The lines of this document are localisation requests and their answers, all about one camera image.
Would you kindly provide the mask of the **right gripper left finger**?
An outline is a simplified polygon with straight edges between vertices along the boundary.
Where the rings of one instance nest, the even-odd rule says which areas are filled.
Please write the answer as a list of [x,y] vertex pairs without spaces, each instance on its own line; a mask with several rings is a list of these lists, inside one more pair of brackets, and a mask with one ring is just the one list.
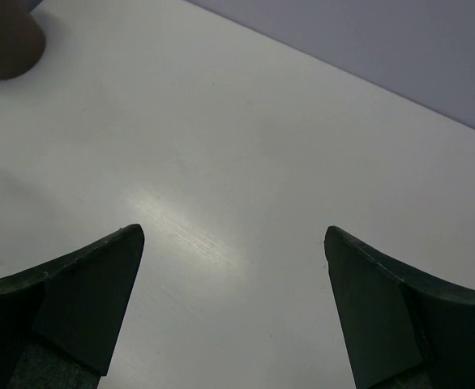
[[0,278],[0,388],[96,388],[106,376],[143,255],[130,224]]

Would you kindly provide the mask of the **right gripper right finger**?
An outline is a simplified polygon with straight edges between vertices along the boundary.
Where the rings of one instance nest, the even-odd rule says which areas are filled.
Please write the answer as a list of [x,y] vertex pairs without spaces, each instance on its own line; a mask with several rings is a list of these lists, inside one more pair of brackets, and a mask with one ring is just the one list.
[[475,290],[336,226],[324,252],[358,388],[475,388]]

